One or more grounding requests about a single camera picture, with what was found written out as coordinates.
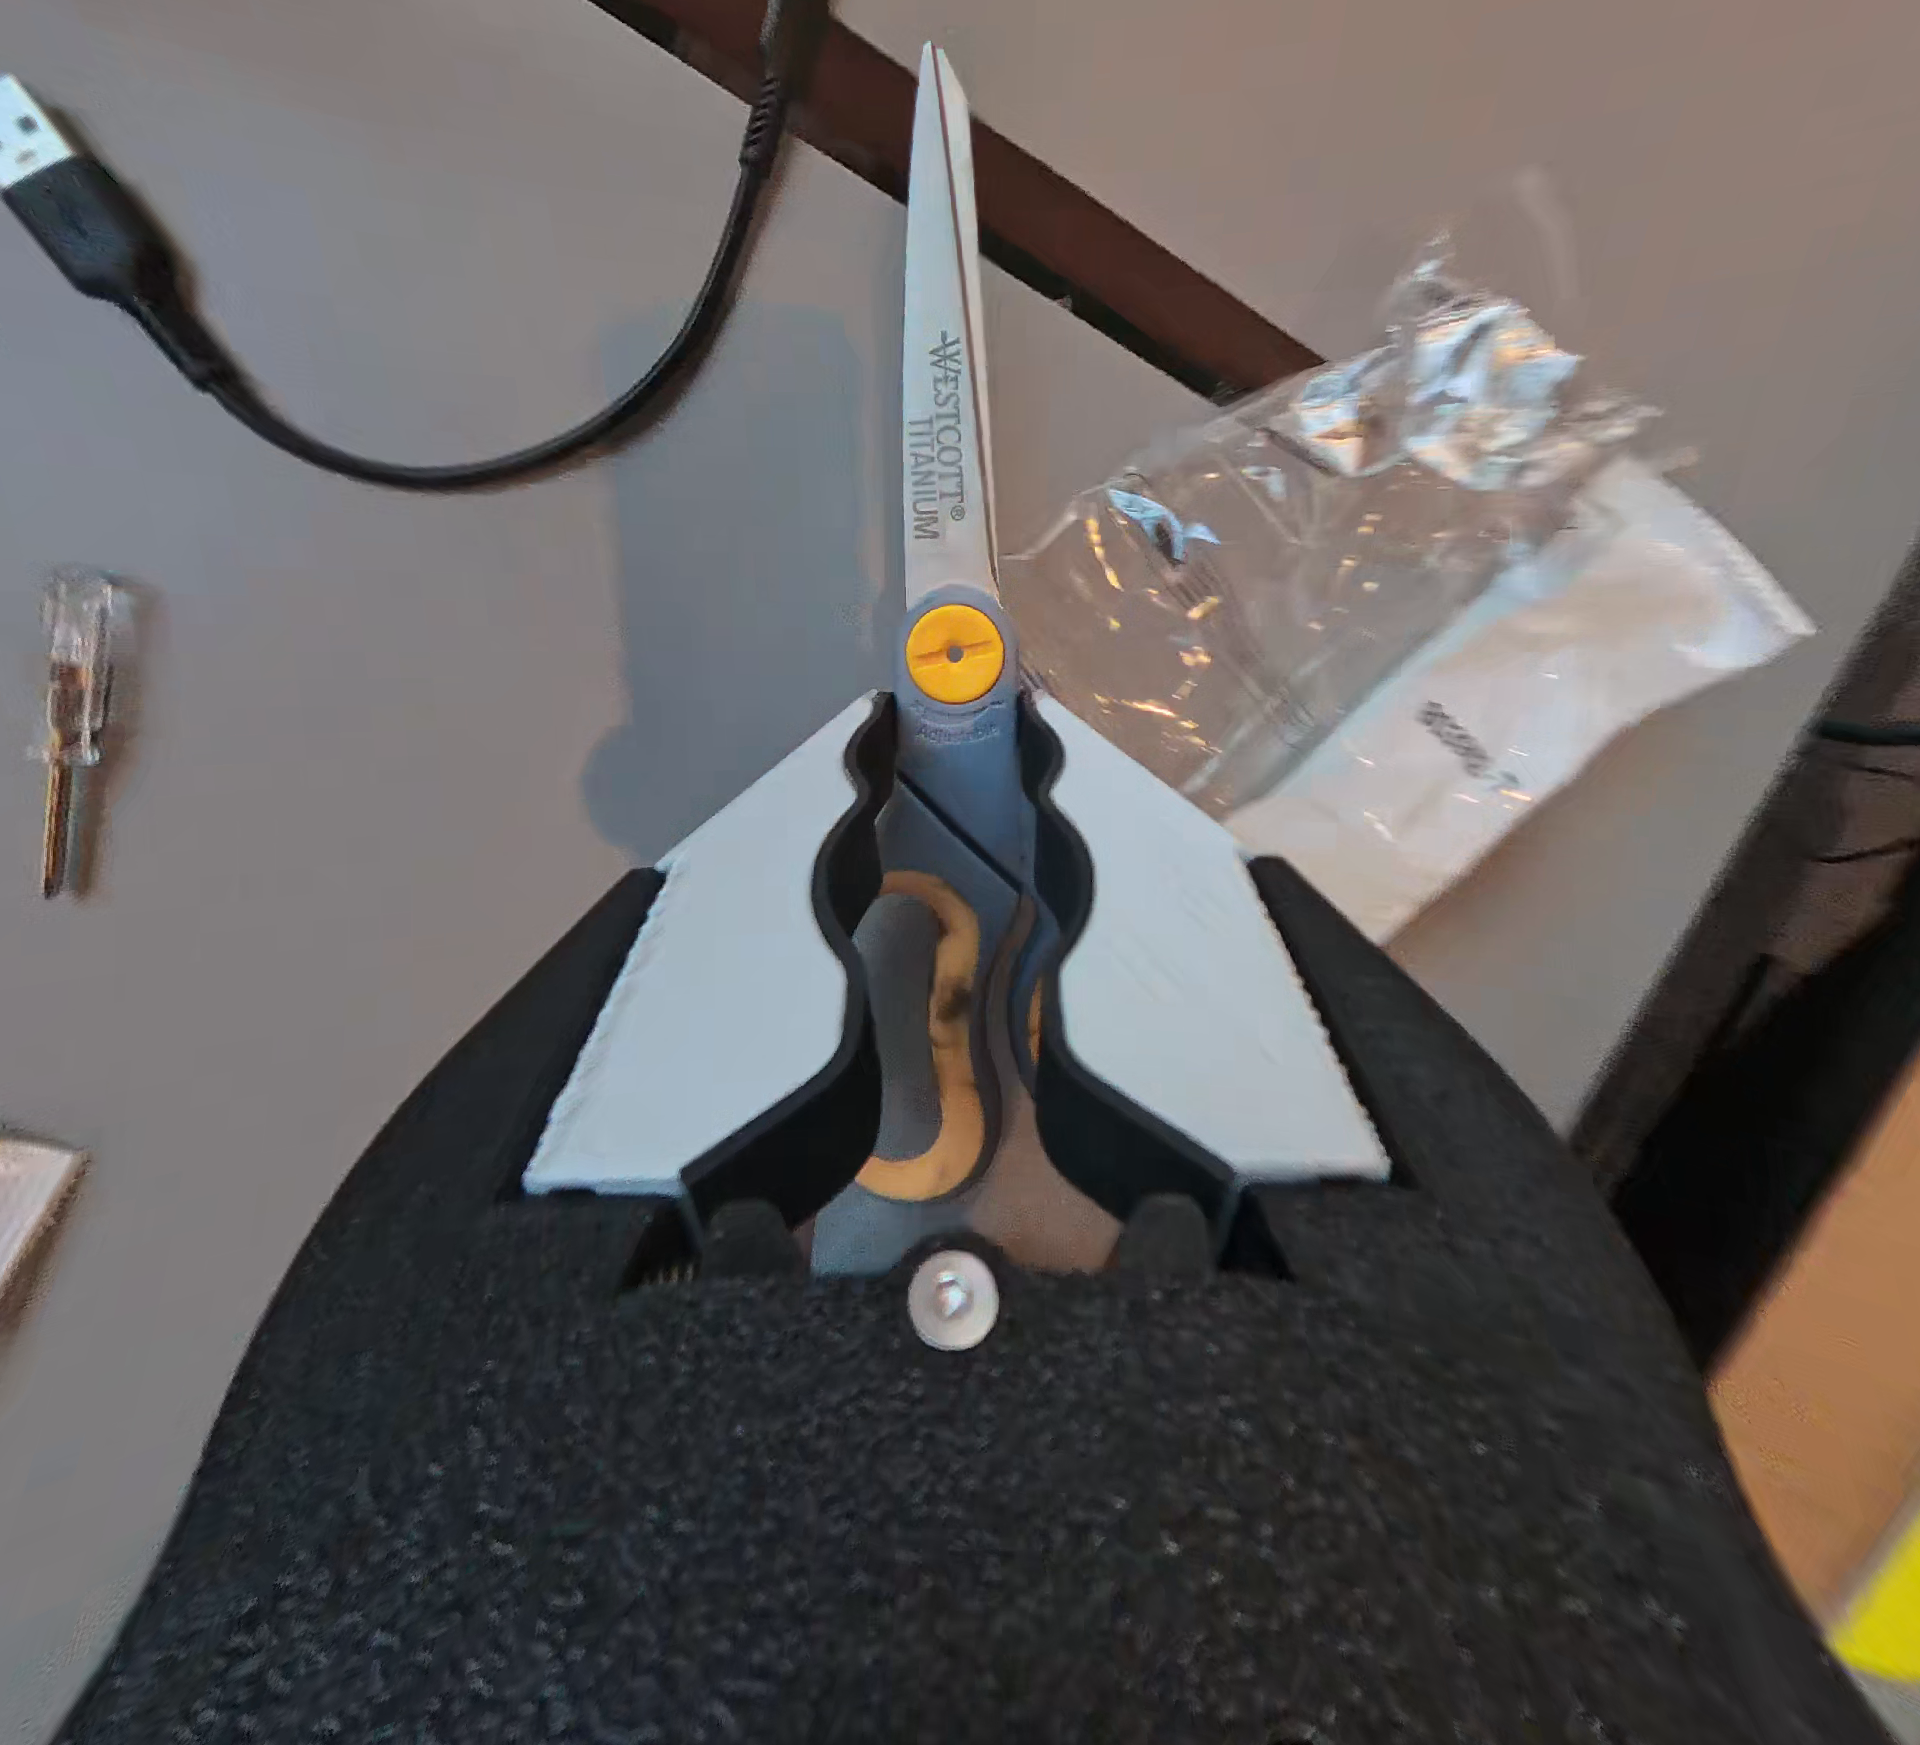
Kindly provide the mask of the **black stand panel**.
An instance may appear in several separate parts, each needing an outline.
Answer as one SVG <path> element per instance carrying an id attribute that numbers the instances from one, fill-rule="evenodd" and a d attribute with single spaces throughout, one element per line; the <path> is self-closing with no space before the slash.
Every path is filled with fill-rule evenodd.
<path id="1" fill-rule="evenodd" d="M 1710 1374 L 1915 1052 L 1918 553 L 1570 1134 Z"/>

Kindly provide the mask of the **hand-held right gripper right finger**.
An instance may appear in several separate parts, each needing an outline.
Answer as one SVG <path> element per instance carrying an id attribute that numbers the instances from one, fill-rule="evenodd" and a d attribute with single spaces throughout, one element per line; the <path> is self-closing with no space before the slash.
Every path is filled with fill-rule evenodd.
<path id="1" fill-rule="evenodd" d="M 1380 1185 L 1390 1157 L 1228 831 L 1061 702 L 1020 716 L 1049 923 L 1028 1093 L 1043 1154 L 1128 1222 L 1181 1199 Z"/>

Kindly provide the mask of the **grey desk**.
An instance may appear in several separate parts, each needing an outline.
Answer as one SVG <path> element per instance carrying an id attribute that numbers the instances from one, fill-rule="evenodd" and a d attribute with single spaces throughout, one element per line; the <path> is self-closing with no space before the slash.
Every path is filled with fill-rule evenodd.
<path id="1" fill-rule="evenodd" d="M 1915 0 L 835 0 L 1320 353 L 1445 223 L 1817 635 L 1619 740 L 1397 950 L 1561 1129 L 1915 534 Z M 735 99 L 582 0 L 4 0 L 265 391 L 423 464 L 602 404 Z M 89 1151 L 4 1349 L 4 1741 L 46 1741 L 325 1200 L 615 882 L 872 683 L 897 200 L 796 148 L 616 462 L 335 482 L 4 219 L 4 1124 Z M 92 893 L 41 903 L 40 595 L 140 600 Z"/>

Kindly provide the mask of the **small clear handled tool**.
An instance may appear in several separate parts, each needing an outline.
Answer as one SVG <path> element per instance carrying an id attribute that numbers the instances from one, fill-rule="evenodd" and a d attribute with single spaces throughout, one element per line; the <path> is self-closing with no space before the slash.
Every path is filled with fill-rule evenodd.
<path id="1" fill-rule="evenodd" d="M 57 567 L 41 587 L 40 628 L 38 891 L 53 904 L 89 896 L 102 866 L 109 798 L 137 689 L 140 600 L 110 572 Z"/>

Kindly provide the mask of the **grey orange scissors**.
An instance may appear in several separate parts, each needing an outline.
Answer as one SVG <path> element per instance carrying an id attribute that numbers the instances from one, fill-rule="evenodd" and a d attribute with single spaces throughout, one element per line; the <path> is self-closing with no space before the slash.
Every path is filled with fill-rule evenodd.
<path id="1" fill-rule="evenodd" d="M 812 1269 L 868 1277 L 948 1233 L 1027 1235 L 1039 1141 L 1020 959 L 1036 928 L 1018 650 L 996 579 L 971 113 L 924 45 L 900 333 L 899 755 L 856 946 L 882 1071 L 877 1151 L 816 1218 Z"/>

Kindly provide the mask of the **empty clear plastic bag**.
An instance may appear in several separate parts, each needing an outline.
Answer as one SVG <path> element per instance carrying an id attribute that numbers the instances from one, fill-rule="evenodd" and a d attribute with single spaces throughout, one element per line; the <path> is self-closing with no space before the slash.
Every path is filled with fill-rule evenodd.
<path id="1" fill-rule="evenodd" d="M 1384 942 L 1625 731 L 1805 642 L 1449 233 L 1369 344 L 1143 444 L 998 563 L 1027 669 Z"/>

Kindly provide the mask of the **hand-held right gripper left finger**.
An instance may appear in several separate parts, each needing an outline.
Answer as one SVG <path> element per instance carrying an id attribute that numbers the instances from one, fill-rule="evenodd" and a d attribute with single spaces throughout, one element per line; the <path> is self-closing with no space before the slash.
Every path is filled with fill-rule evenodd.
<path id="1" fill-rule="evenodd" d="M 892 697 L 856 697 L 684 837 L 523 1170 L 528 1199 L 732 1205 L 807 1222 L 872 1154 L 877 1027 L 854 930 L 877 899 Z"/>

